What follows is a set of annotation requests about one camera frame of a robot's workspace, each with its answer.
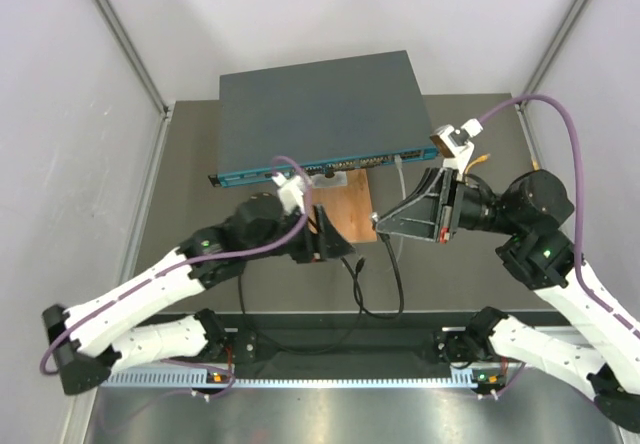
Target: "white wall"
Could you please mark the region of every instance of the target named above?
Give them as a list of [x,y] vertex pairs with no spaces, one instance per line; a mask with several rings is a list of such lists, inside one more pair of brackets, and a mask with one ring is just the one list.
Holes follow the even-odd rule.
[[519,92],[571,0],[112,0],[163,97],[220,74],[397,49],[424,93]]
[[[586,179],[585,254],[640,317],[640,0],[592,0],[541,92],[565,104],[578,127]],[[531,104],[542,160],[573,183],[569,140],[554,112]]]
[[40,313],[116,284],[159,115],[91,0],[0,7],[0,442],[58,442]]

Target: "yellow cable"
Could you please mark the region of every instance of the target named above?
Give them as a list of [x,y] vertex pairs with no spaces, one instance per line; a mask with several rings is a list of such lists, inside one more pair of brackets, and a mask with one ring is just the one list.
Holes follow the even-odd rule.
[[464,173],[469,174],[469,171],[473,166],[475,166],[476,164],[480,164],[482,162],[488,161],[490,157],[491,157],[491,154],[485,154],[484,156],[480,156],[477,159],[473,160],[464,170]]

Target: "gray tabletop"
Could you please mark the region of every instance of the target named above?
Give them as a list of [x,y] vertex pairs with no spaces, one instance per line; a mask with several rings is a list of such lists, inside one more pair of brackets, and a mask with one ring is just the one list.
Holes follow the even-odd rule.
[[[460,125],[510,96],[425,96],[434,126]],[[236,205],[257,191],[273,191],[272,184],[213,188],[207,175],[216,172],[219,101],[180,101],[176,104],[165,145],[149,216],[142,238],[137,272],[166,254],[201,227],[221,222]],[[476,154],[491,159],[475,173],[496,191],[531,170],[522,128],[515,110],[507,110],[487,124],[474,139]],[[247,142],[258,146],[258,142]],[[424,169],[439,161],[405,165],[409,192]],[[393,166],[368,171],[374,210],[382,213],[401,199]],[[405,240],[400,259],[406,309],[414,311],[476,310],[487,305],[505,310],[543,309],[545,304],[503,269],[494,249],[504,236],[459,232],[446,245]],[[397,308],[396,286],[381,243],[357,246],[367,257],[361,284],[372,310]],[[245,298],[251,312],[353,311],[356,309],[348,273],[339,261],[297,265],[288,257],[251,262],[245,275]],[[235,280],[218,285],[171,310],[238,311]]]

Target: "wooden board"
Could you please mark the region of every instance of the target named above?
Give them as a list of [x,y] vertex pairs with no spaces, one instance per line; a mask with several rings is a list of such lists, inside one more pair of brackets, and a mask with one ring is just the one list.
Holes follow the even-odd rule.
[[367,171],[347,172],[347,185],[314,189],[313,203],[322,204],[331,223],[351,243],[374,242],[377,236],[369,216],[373,212]]

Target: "perforated metal strip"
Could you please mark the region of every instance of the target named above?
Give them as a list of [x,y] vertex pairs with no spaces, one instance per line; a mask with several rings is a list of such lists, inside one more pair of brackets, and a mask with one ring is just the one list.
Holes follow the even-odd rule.
[[[112,375],[103,387],[201,387],[220,388],[226,384],[207,382],[204,369],[170,367],[132,368]],[[470,369],[451,370],[451,377],[430,379],[238,379],[236,388],[262,389],[443,389],[477,387]]]

